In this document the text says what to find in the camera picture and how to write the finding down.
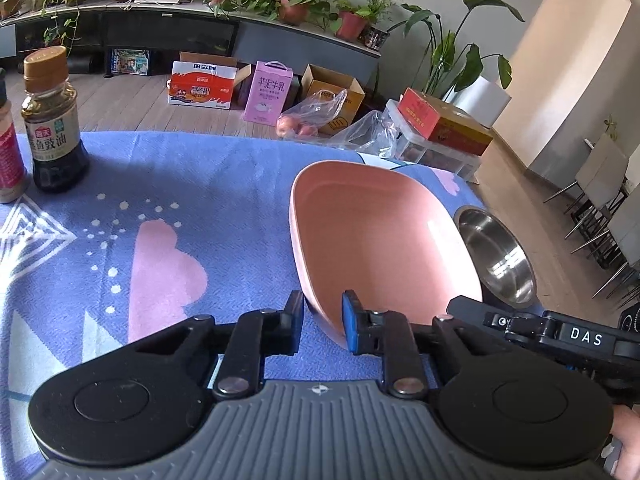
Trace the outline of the person's right hand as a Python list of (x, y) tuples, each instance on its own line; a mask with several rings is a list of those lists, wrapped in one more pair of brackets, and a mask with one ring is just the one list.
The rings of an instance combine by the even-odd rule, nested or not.
[(639, 478), (640, 462), (640, 420), (639, 414), (626, 405), (615, 405), (611, 434), (618, 443), (614, 453), (605, 459), (604, 470), (613, 478), (620, 480), (636, 480)]

